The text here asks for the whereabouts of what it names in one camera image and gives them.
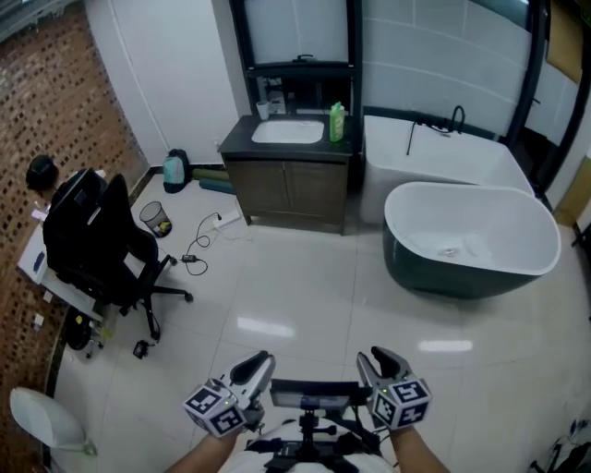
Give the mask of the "white sink basin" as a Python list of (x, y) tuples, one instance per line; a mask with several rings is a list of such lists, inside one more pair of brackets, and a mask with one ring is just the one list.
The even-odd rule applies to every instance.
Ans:
[(251, 139), (260, 144), (313, 144), (322, 139), (324, 124), (317, 120), (267, 120)]

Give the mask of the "dark wooden vanity cabinet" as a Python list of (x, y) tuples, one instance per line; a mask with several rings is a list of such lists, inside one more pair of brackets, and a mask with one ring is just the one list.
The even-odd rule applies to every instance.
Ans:
[(326, 115), (279, 115), (266, 123), (318, 121), (323, 126), (314, 143), (253, 140), (264, 122), (240, 117), (219, 147), (235, 195), (248, 224), (254, 217), (277, 224), (326, 225), (344, 232), (349, 164), (354, 158), (354, 120), (344, 121), (344, 138), (330, 141)]

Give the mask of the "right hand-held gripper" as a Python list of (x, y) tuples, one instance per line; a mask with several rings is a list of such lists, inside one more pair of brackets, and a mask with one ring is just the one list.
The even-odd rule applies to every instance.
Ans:
[(363, 352), (357, 354), (356, 366), (361, 382), (373, 393), (368, 412), (374, 426), (398, 431), (423, 421), (432, 401), (431, 391), (424, 380), (413, 378), (382, 386), (381, 378), (405, 379), (412, 369), (405, 358), (389, 349), (373, 346), (371, 354), (380, 365), (380, 374)]

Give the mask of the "person's white shirt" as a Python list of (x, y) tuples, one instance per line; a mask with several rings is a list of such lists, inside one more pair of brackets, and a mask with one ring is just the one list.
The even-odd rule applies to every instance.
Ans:
[[(316, 434), (316, 441), (335, 441), (339, 436), (346, 433), (353, 433), (358, 439), (365, 443), (369, 449), (373, 450), (371, 454), (349, 455), (346, 459), (359, 469), (359, 473), (394, 473), (390, 465), (380, 453), (380, 439), (370, 431), (366, 431), (362, 426), (352, 420), (342, 420), (337, 418), (320, 418), (320, 426), (337, 426), (337, 434), (331, 436), (326, 433)], [(267, 431), (257, 439), (250, 441), (245, 450), (232, 455), (222, 468), (222, 473), (266, 473), (264, 465), (271, 460), (272, 454), (257, 454), (247, 452), (247, 447), (256, 440), (270, 440), (280, 438), (282, 440), (300, 441), (302, 433), (300, 427), (293, 420), (284, 422), (281, 426)], [(288, 473), (332, 473), (326, 467), (312, 464), (299, 464), (289, 470)]]

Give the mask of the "black wheeled floor device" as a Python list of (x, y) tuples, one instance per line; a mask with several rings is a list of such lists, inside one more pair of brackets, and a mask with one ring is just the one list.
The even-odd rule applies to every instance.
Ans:
[(65, 321), (66, 344), (73, 351), (91, 359), (94, 352), (104, 348), (102, 326), (77, 309), (70, 308)]

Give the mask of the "black bathtub faucet set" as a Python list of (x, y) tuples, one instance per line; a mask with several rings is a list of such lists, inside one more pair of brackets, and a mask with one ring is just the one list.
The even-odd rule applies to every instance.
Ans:
[(415, 123), (418, 126), (425, 126), (440, 134), (449, 135), (453, 132), (462, 133), (465, 122), (465, 111), (461, 105), (456, 105), (452, 111), (451, 118), (444, 118), (435, 115), (417, 114)]

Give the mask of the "green detergent bottle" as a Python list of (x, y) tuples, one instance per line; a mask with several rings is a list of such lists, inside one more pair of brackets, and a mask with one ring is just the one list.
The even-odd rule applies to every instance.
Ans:
[(330, 111), (329, 125), (330, 125), (330, 142), (336, 143), (343, 139), (344, 136), (344, 106), (337, 102)]

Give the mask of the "black metal mirror shelf frame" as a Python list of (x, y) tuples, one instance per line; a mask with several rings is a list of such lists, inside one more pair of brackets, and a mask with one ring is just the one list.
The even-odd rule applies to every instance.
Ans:
[[(228, 0), (247, 87), (250, 110), (264, 99), (262, 80), (347, 79), (345, 107), (356, 128), (355, 151), (361, 148), (363, 1), (362, 0)], [(298, 55), (316, 60), (294, 63)]]

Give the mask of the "white rectangular bathtub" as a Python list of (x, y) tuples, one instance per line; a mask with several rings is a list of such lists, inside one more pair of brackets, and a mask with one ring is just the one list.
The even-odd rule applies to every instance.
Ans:
[(364, 117), (365, 172), (360, 219), (379, 224), (389, 193), (414, 181), (472, 184), (534, 191), (509, 149), (466, 133), (440, 134), (416, 125), (406, 156), (412, 121)]

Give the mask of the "brown cardboard sheet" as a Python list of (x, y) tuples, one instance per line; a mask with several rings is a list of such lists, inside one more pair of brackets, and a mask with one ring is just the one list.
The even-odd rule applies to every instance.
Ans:
[(585, 208), (590, 203), (591, 157), (586, 156), (558, 208), (553, 212), (554, 219), (558, 224), (573, 226), (582, 217)]

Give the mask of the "brown wall board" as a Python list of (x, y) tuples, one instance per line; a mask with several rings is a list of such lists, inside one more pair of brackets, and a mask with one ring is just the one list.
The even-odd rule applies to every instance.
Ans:
[(584, 49), (580, 14), (575, 14), (568, 0), (549, 0), (549, 47), (546, 61), (573, 83), (582, 77)]

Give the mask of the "black high-back office chair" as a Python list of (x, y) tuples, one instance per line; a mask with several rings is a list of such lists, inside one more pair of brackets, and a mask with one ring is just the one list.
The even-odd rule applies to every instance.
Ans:
[(187, 302), (193, 296), (157, 284), (176, 259), (161, 258), (155, 237), (136, 224), (124, 177), (117, 174), (104, 186), (88, 169), (54, 195), (42, 225), (49, 268), (95, 301), (119, 307), (122, 315), (142, 304), (151, 338), (158, 341), (151, 296), (180, 295)]

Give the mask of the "dark green oval bathtub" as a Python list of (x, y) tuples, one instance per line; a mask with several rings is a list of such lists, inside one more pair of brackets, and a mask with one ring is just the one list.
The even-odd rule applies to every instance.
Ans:
[(550, 273), (561, 237), (549, 210), (515, 188), (410, 182), (384, 206), (383, 253), (400, 286), (438, 296), (496, 297)]

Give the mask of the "teal rolled mat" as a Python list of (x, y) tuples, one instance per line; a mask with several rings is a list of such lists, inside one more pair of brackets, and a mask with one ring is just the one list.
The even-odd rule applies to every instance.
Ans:
[(206, 190), (235, 195), (234, 188), (228, 181), (203, 178), (199, 181), (199, 186)]

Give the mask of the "person's right forearm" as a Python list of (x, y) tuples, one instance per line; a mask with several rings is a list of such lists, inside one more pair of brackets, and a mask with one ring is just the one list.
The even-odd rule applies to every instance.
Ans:
[(390, 440), (400, 473), (451, 473), (414, 426), (391, 431)]

